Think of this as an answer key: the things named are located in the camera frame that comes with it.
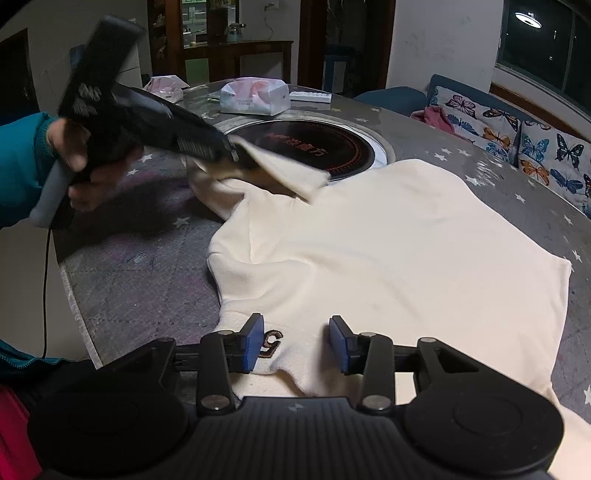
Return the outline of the person's left hand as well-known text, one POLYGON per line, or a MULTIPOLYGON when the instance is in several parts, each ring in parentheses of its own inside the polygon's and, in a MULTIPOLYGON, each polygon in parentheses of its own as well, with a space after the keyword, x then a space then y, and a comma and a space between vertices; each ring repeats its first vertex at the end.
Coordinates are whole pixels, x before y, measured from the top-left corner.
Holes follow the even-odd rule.
MULTIPOLYGON (((57 118, 46 133, 47 144, 74 172, 82 171, 87 163, 86 143, 90 134, 75 122, 57 118)), ((68 197, 74 210, 87 212, 96 209, 126 175, 132 162, 143 156, 138 146, 124 160, 92 171, 86 183, 69 187, 68 197)))

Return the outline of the teal sleeve left forearm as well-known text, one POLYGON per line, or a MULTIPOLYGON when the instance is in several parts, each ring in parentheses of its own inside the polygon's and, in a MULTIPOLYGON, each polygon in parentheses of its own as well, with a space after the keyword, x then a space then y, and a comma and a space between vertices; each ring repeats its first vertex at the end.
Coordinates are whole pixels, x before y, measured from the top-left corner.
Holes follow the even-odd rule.
POLYGON ((47 141, 56 121, 35 113, 0 127, 0 224, 11 227, 36 206, 56 156, 47 141))

